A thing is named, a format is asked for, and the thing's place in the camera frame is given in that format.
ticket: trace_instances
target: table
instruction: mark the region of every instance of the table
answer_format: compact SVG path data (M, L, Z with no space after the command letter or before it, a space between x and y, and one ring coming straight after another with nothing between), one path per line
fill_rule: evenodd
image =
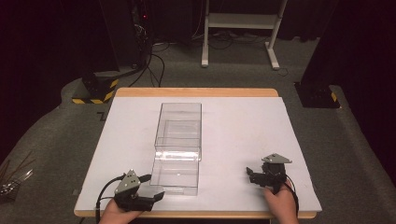
M234 14L234 13L210 13L209 0L206 0L205 8L205 31L204 44L202 50L201 66L209 66L209 46L208 36L209 27L223 27L223 28L242 28L242 29L263 29L272 30L271 40L265 42L265 49L271 61L274 70L279 70L279 63L274 52L274 44L282 22L283 13L286 8L288 0L281 0L279 11L275 15L257 15L257 14Z
M293 163L286 172L300 199L299 218L321 211L302 151L281 97L272 89L120 88L117 90L75 206L94 217L103 186L134 169L151 173L161 103L201 103L202 160L197 196L167 195L141 217L272 218L261 188L249 183L246 167L261 170L261 158L278 153ZM118 183L105 191L114 196ZM149 189L141 185L138 192ZM103 200L101 210L106 206Z

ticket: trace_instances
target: gray carpet floor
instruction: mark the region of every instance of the gray carpet floor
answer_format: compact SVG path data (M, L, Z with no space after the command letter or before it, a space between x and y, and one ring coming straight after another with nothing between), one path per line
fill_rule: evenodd
M165 63L162 86L276 89L285 102L323 208L317 217L301 223L396 223L396 189L361 133L342 89L331 86L342 108L317 109L303 108L293 87L301 80L318 41L277 40L278 71L272 70L263 42L256 42L209 49L207 68L200 66L200 47L154 46L154 53ZM210 43L215 48L227 46L214 40ZM152 58L149 67L157 77L161 74L162 63L157 58ZM137 77L121 78L117 88L129 86ZM11 171L32 152L28 161L35 161L16 176L30 169L34 174L21 184L15 202L0 204L0 223L80 222L73 210L105 124L98 112L106 116L111 102L74 105L71 97L78 83L75 80L59 92L62 103L38 120L9 154ZM134 86L151 87L149 71ZM94 223L94 218L85 218L83 223Z

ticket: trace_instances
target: white tabletop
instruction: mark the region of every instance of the white tabletop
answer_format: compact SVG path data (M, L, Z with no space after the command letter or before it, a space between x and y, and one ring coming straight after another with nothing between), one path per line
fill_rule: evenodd
M76 203L77 216L94 216L101 189L114 177L130 169L137 175L151 174L162 103L202 104L198 195L165 193L143 217L271 216L260 186L249 182L246 167L261 172L261 158L272 153L292 160L285 166L300 200L300 217L321 211L281 97L116 96ZM117 185L110 185L103 196L114 196ZM106 203L102 200L102 210Z

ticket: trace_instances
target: human hand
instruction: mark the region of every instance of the human hand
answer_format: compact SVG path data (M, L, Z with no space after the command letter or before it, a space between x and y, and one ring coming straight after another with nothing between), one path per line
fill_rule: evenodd
M290 182L287 180L286 184L290 187ZM296 204L290 190L282 185L277 194L274 194L270 189L263 188L265 200L268 202L270 212L279 220L281 224L296 224L298 219L296 216Z
M142 211L129 211L125 212L120 209L114 199L111 199L102 215L100 224L127 224L134 220L136 217L140 216Z

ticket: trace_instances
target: clear plastic container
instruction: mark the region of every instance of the clear plastic container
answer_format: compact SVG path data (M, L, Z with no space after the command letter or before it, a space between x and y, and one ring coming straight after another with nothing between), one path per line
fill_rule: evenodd
M201 136L201 104L163 103L150 185L168 194L197 195Z

